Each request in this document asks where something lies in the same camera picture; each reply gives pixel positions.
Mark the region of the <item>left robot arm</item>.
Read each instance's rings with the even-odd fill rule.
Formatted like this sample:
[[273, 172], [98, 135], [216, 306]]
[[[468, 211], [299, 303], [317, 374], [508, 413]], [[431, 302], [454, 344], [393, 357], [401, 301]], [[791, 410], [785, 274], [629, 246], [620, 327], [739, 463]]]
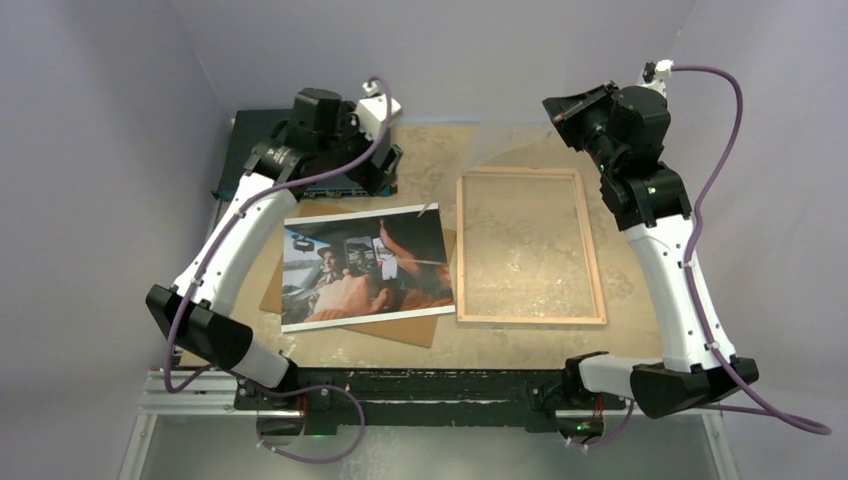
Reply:
[[288, 119], [251, 150], [224, 217], [200, 252], [173, 282], [147, 293], [168, 354], [180, 347], [258, 385], [272, 408], [295, 402], [296, 364], [231, 318], [235, 301], [277, 223], [310, 186], [343, 176], [376, 195], [395, 181], [402, 153], [389, 136], [401, 111], [379, 76], [364, 83], [355, 102], [320, 88], [296, 94]]

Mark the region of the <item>printed photo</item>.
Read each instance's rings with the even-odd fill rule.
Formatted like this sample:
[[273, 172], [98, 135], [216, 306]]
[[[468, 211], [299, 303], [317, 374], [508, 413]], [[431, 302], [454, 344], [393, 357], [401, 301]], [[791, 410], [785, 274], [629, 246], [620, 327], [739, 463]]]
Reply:
[[437, 204], [285, 221], [282, 332], [455, 310], [450, 257]]

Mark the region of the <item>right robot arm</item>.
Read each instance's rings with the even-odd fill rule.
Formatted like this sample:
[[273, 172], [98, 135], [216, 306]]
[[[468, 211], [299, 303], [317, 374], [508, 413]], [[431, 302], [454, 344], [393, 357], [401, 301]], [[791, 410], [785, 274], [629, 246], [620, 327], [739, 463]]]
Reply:
[[644, 86], [607, 83], [542, 106], [566, 146], [587, 153], [600, 173], [602, 200], [645, 276], [663, 350], [654, 360], [608, 352], [569, 359], [564, 399], [584, 407], [611, 394], [657, 419], [756, 382], [758, 365], [738, 355], [722, 328], [689, 246], [695, 223], [684, 183], [660, 159], [671, 123], [667, 99]]

